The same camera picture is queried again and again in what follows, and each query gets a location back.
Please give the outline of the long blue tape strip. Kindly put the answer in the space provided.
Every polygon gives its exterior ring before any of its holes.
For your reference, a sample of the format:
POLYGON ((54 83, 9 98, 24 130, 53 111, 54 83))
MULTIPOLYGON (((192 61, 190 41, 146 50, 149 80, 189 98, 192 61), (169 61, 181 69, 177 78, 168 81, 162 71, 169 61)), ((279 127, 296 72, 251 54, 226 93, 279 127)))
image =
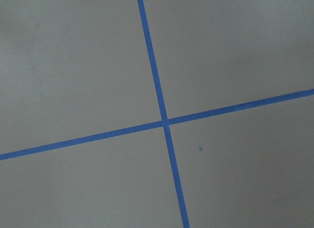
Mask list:
POLYGON ((188 213, 187 213, 186 204, 185 204, 185 200, 184 200, 183 188, 182 188, 182 183, 181 183, 181 179, 180 179, 180 173, 179 173, 179 168, 178 168, 178 164, 177 164, 175 149, 174 149, 174 145, 173 145, 169 119, 167 116, 166 106, 165 106, 165 102, 164 102, 162 86, 161 86, 159 73, 158 73, 158 69, 157 69, 157 62, 156 62, 153 43, 152 43, 152 39, 151 39, 150 28, 149 28, 149 23, 148 23, 148 19, 147 19, 144 0, 137 0, 137 3, 138 3, 139 14, 140 14, 140 18, 141 18, 141 23, 142 23, 147 53, 148 53, 148 58, 149 58, 150 66, 151 66, 155 91, 156 91, 156 95, 157 95, 157 102, 158 102, 159 112, 160 112, 160 116, 161 116, 161 123, 162 123, 162 128, 164 131, 164 136, 165 136, 169 161, 170 161, 170 165, 171 165, 172 176, 173 176, 173 180, 174 180, 176 196, 177 196, 180 215, 181 215, 181 220, 182 220, 183 227, 188 228, 188 227, 190 227, 189 219, 188 219, 188 213))

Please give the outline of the crossing blue tape strip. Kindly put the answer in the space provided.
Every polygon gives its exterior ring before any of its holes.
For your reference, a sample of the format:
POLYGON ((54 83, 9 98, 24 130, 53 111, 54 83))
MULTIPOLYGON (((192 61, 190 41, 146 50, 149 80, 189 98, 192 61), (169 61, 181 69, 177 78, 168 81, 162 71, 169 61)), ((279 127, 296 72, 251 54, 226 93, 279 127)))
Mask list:
POLYGON ((127 134, 131 134, 131 133, 141 132, 141 131, 145 131, 145 130, 151 130, 151 129, 160 128, 160 127, 165 130, 166 143, 169 143, 172 141, 170 139, 170 126, 171 125, 180 124, 180 123, 189 122, 189 121, 194 121, 194 120, 203 119, 203 118, 208 118, 208 117, 212 117, 212 116, 223 115, 223 114, 227 114, 227 113, 231 113, 231 112, 242 111, 245 109, 255 108, 255 107, 259 107, 259 106, 263 106, 263 105, 269 105, 269 104, 273 104, 273 103, 289 101, 289 100, 298 99, 298 98, 304 98, 304 97, 312 96, 313 94, 314 94, 314 90, 309 89, 309 90, 289 93, 289 94, 285 94, 285 95, 270 97, 270 98, 266 98, 266 99, 261 99, 261 100, 257 100, 257 101, 250 101, 250 102, 231 105, 231 106, 222 107, 222 108, 218 108, 218 109, 213 109, 213 110, 203 111, 203 112, 199 112, 199 113, 193 113, 193 114, 189 114, 189 115, 179 116, 176 118, 168 119, 166 121, 157 121, 157 122, 147 123, 147 124, 143 124, 143 125, 138 125, 138 126, 113 130, 113 131, 109 131, 109 132, 99 133, 99 134, 95 134, 95 135, 89 135, 89 136, 80 137, 80 138, 76 138, 76 139, 61 141, 61 142, 57 142, 57 143, 47 144, 47 145, 43 145, 43 146, 37 146, 37 147, 19 150, 19 151, 15 151, 15 152, 7 152, 7 153, 1 154, 0 159, 1 160, 12 159, 12 158, 17 158, 17 157, 21 157, 21 156, 57 150, 57 149, 66 148, 66 147, 75 146, 75 145, 81 145, 84 143, 104 140, 104 139, 108 139, 108 138, 112 138, 112 137, 127 135, 127 134))

